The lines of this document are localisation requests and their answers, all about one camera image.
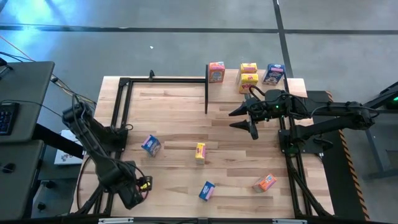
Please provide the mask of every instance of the wire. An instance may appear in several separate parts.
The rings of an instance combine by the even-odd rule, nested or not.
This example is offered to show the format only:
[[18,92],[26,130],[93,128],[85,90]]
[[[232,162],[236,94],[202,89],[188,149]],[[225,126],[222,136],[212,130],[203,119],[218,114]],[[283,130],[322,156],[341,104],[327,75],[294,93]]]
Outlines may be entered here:
[[53,112],[54,114],[56,114],[56,115],[58,115],[60,118],[62,118],[62,116],[61,116],[60,114],[58,114],[58,113],[55,112],[54,110],[51,110],[50,108],[48,108],[48,107],[46,107],[46,106],[44,106],[43,104],[40,104],[40,103],[36,103],[36,102],[33,102],[33,101],[28,101],[28,100],[2,100],[2,101],[0,101],[0,105],[1,105],[3,102],[5,102],[5,101],[33,103],[33,104],[36,104],[36,105],[39,105],[39,106],[42,106],[42,107],[46,108],[47,110]]
[[19,50],[19,48],[17,48],[14,44],[10,43],[8,40],[6,40],[2,35],[0,35],[0,38],[2,38],[5,42],[7,42],[9,45],[11,45],[12,47],[14,47],[16,50],[18,50],[21,54],[25,55],[27,58],[31,59],[32,61],[34,61],[32,58],[30,58],[27,54],[25,54],[23,51]]
[[266,94],[265,94],[262,90],[260,90],[260,88],[258,88],[257,86],[255,86],[255,85],[250,85],[250,86],[249,86],[250,94],[252,94],[257,100],[260,100],[260,101],[261,101],[261,99],[258,98],[258,96],[257,96],[256,94],[253,93],[253,91],[251,90],[251,88],[255,88],[262,96],[265,96],[265,95],[266,95]]
[[[80,103],[78,97],[77,97],[76,95],[73,95],[73,96],[72,96],[72,112],[73,112],[73,119],[75,120],[75,122],[76,122],[76,124],[77,124],[77,128],[78,128],[79,131],[82,133],[83,130],[82,130],[81,126],[80,126],[80,123],[77,121],[77,116],[76,116],[76,112],[75,112],[75,100],[77,100],[77,102]],[[104,156],[104,155],[102,155],[101,153],[97,152],[95,149],[92,150],[92,152],[95,153],[97,156],[100,156],[100,157],[102,157],[102,158],[105,158],[105,159],[114,161],[114,162],[116,163],[117,167],[118,167],[122,172],[124,171],[125,174],[128,174],[132,179],[135,179],[135,180],[136,180],[135,174],[133,174],[133,173],[131,172],[131,169],[128,168],[128,166],[132,166],[133,168],[135,168],[136,170],[138,170],[138,172],[140,172],[140,174],[142,175],[142,177],[144,178],[144,180],[146,180],[146,176],[145,176],[144,173],[140,170],[140,168],[138,168],[137,166],[135,166],[135,165],[133,165],[133,164],[131,164],[131,163],[126,163],[126,162],[120,161],[120,160],[118,160],[118,159],[114,159],[114,158],[109,157],[109,156]],[[140,203],[142,203],[142,202],[148,197],[148,195],[149,195],[149,191],[146,191],[146,194],[145,194],[143,200],[142,200]]]
[[375,117],[379,116],[379,114],[380,114],[380,112],[378,112],[378,110],[373,109],[373,108],[368,108],[368,107],[366,107],[366,106],[350,106],[350,105],[347,105],[347,106],[319,106],[319,107],[315,108],[315,109],[311,112],[310,118],[312,118],[313,114],[314,114],[317,110],[322,109],[322,108],[346,108],[346,109],[350,109],[350,108],[361,108],[361,109],[366,109],[366,110],[375,112],[376,115],[372,116],[372,118],[375,118]]
[[10,57],[10,58],[13,58],[13,59],[15,59],[17,61],[23,62],[21,59],[18,59],[16,57],[12,56],[12,55],[4,54],[3,52],[0,52],[0,54],[5,55],[5,56]]
[[68,89],[66,89],[65,87],[62,87],[62,86],[60,86],[60,85],[58,85],[58,84],[56,84],[59,88],[61,88],[61,89],[63,89],[63,90],[65,90],[65,91],[69,91],[71,94],[75,94],[75,95],[77,95],[77,96],[79,96],[79,98],[81,98],[82,100],[85,100],[85,101],[87,101],[87,102],[89,102],[89,103],[92,103],[93,105],[94,105],[94,107],[96,108],[97,107],[97,102],[95,102],[95,101],[93,101],[93,100],[91,100],[91,99],[89,99],[89,98],[87,98],[87,97],[85,97],[85,96],[83,96],[83,95],[80,95],[80,94],[78,94],[78,93],[75,93],[74,91],[71,91],[70,89],[68,90]]
[[130,129],[127,129],[128,131],[131,131],[134,128],[134,126],[132,124],[126,124],[126,125],[124,125],[124,126],[122,126],[120,128],[122,129],[122,128],[125,128],[127,126],[131,127]]
[[22,59],[24,59],[24,60],[28,60],[28,61],[34,62],[34,60],[31,60],[31,59],[29,59],[29,58],[25,58],[25,57],[21,57],[21,56],[16,56],[16,55],[12,55],[12,54],[5,53],[5,52],[0,52],[0,54],[4,54],[4,55],[7,55],[7,56],[13,56],[13,57],[17,57],[17,58],[22,58]]
[[81,176],[83,175],[83,172],[86,169],[86,166],[88,164],[88,161],[91,159],[89,156],[86,161],[83,163],[83,166],[81,167],[79,177],[77,179],[77,189],[76,189],[76,204],[77,204],[77,209],[80,210],[80,182],[81,182]]
[[[16,57],[19,57],[19,58],[23,58],[23,59],[25,59],[25,60],[30,60],[31,62],[35,62],[35,60],[33,60],[31,57],[29,57],[27,54],[25,54],[23,51],[21,51],[18,47],[16,47],[14,44],[12,44],[12,43],[10,43],[8,40],[6,40],[3,36],[1,36],[0,35],[0,38],[2,38],[5,42],[7,42],[9,45],[11,45],[12,47],[14,47],[16,50],[18,50],[21,54],[23,54],[23,55],[25,55],[27,58],[24,58],[24,57],[21,57],[21,56],[16,56],[16,55],[11,55],[11,54],[9,54],[9,53],[4,53],[4,55],[7,55],[8,57],[12,57],[13,59],[16,59]],[[57,78],[58,79],[58,81],[59,81],[59,84],[56,84],[55,82],[53,82],[54,84],[56,84],[57,86],[59,86],[59,87],[66,87],[66,88],[62,88],[63,89],[63,91],[66,93],[66,94],[68,94],[68,95],[70,95],[70,96],[72,96],[72,94],[74,94],[75,92],[74,91],[72,91],[70,88],[69,88],[69,86],[67,86],[59,77],[57,77],[57,76],[55,76],[54,74],[51,74],[52,76],[54,76],[55,78]],[[93,101],[93,100],[90,100],[89,98],[87,98],[87,97],[85,97],[85,96],[81,96],[81,95],[78,95],[78,96],[80,96],[80,97],[82,97],[82,100],[84,100],[84,101],[88,101],[88,102],[92,102],[93,104],[94,104],[94,106],[96,107],[96,103]]]

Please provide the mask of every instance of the yellow box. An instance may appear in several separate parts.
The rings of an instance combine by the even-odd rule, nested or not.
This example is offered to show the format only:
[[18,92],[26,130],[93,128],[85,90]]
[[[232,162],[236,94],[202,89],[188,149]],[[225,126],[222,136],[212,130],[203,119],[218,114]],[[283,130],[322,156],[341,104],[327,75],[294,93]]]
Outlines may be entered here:
[[249,86],[256,85],[259,81],[258,74],[244,73],[239,79],[239,93],[249,93]]
[[243,73],[257,73],[257,63],[242,63],[241,74]]
[[197,152],[195,154],[195,159],[197,161],[197,164],[204,164],[205,156],[206,156],[206,144],[198,143],[197,144]]

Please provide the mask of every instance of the gray floor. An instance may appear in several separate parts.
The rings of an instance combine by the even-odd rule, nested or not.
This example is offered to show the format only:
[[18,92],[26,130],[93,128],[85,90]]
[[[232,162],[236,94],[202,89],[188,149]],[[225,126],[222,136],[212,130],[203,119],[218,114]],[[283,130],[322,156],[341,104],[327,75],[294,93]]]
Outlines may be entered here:
[[[7,2],[0,12],[2,24],[277,28],[272,0],[2,1]],[[398,29],[395,0],[280,0],[279,4],[285,29]],[[260,68],[284,62],[278,34],[37,30],[0,34],[35,60],[54,61],[54,74],[94,100],[105,75],[147,75],[153,69],[157,75],[199,76],[210,61],[222,60],[228,68],[241,62],[257,62]],[[304,78],[308,90],[330,90],[336,101],[365,102],[397,81],[396,40],[396,35],[286,35],[294,77]],[[20,55],[2,40],[0,49]],[[45,105],[60,113],[71,99],[50,85]],[[54,131],[65,128],[46,110],[39,122]],[[358,175],[374,172],[364,133],[345,134]],[[371,219],[397,223],[398,177],[360,181]]]

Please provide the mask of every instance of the small cereal box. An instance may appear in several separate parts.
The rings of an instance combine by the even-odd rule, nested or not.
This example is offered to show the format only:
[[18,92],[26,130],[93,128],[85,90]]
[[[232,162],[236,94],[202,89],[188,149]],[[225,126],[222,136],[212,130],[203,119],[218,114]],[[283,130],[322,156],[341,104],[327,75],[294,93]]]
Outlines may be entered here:
[[205,186],[203,186],[199,197],[202,198],[204,201],[208,201],[210,196],[213,194],[214,188],[216,186],[209,181],[206,181]]
[[159,151],[161,147],[162,145],[160,144],[159,140],[151,134],[141,146],[141,148],[145,149],[153,157],[155,157],[156,152]]
[[269,64],[267,73],[264,75],[262,82],[268,85],[276,85],[285,74],[285,65]]
[[224,80],[225,66],[224,62],[211,62],[209,63],[209,82],[221,83]]
[[197,151],[195,154],[195,160],[197,164],[204,164],[205,163],[205,156],[206,156],[206,144],[205,143],[198,143],[197,144]]
[[240,72],[243,73],[257,73],[257,63],[242,63]]
[[259,75],[254,73],[244,73],[240,75],[239,79],[239,93],[249,93],[249,86],[256,85],[259,81]]
[[262,193],[268,190],[275,182],[276,178],[272,174],[269,174],[266,178],[261,177],[259,180],[257,180],[257,182],[253,185],[253,189],[257,193]]

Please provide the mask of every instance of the wooden table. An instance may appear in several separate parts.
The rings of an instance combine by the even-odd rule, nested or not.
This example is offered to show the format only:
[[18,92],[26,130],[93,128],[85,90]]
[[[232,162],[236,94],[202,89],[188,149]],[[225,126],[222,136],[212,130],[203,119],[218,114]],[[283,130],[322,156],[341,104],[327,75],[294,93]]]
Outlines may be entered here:
[[[237,91],[237,70],[227,70],[223,83],[209,84],[208,114],[204,113],[203,84],[135,83],[128,122],[129,132],[122,160],[134,160],[145,175],[154,178],[147,200],[132,210],[124,208],[118,195],[112,215],[128,217],[223,217],[223,218],[293,218],[292,199],[284,155],[280,152],[277,131],[279,121],[259,123],[259,139],[253,141],[247,131],[228,125],[247,116],[229,117],[243,101]],[[107,126],[111,123],[120,77],[104,77],[95,118]],[[303,79],[288,79],[290,92],[307,96]],[[258,84],[263,91],[284,89]],[[301,121],[311,124],[312,120]],[[149,134],[158,137],[163,148],[155,158],[141,149]],[[198,142],[207,146],[205,165],[195,164]],[[333,213],[323,165],[312,154],[303,155],[307,184],[325,209]],[[252,184],[267,174],[277,182],[266,192],[257,194]],[[216,185],[208,202],[198,197],[204,183]],[[81,204],[98,185],[94,164],[84,171]],[[303,209],[301,190],[298,190]],[[76,210],[73,203],[72,212]]]

